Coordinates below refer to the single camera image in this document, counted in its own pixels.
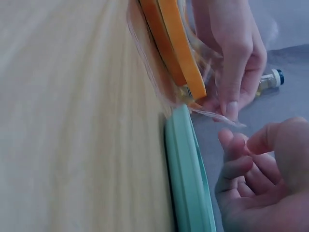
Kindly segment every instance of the wood grain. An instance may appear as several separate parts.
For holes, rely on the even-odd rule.
[[[173,231],[127,0],[0,2],[1,231]]]

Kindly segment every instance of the green lid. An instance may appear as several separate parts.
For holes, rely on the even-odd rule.
[[[216,232],[205,168],[186,105],[167,120],[165,142],[179,231]]]

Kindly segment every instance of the hand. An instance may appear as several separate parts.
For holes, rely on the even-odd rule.
[[[197,36],[224,57],[220,113],[231,120],[255,97],[267,53],[248,0],[192,0]]]
[[[309,123],[267,124],[249,140],[223,130],[219,140],[225,157],[215,193],[225,231],[309,231]]]

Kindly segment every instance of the clear plastic film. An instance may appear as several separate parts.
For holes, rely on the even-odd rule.
[[[207,47],[192,32],[185,0],[177,0],[177,5],[191,54],[203,79],[207,94],[199,99],[194,99],[188,85],[179,86],[175,84],[158,51],[140,2],[138,0],[129,0],[127,10],[129,30],[157,95],[171,107],[178,107],[186,103],[192,112],[203,114],[236,127],[245,126],[220,114],[216,82],[220,79],[223,57]]]

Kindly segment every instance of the glass bottle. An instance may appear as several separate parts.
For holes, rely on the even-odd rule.
[[[256,97],[260,96],[264,90],[277,88],[284,83],[283,72],[280,69],[272,69],[270,74],[263,75],[259,87],[256,92]]]

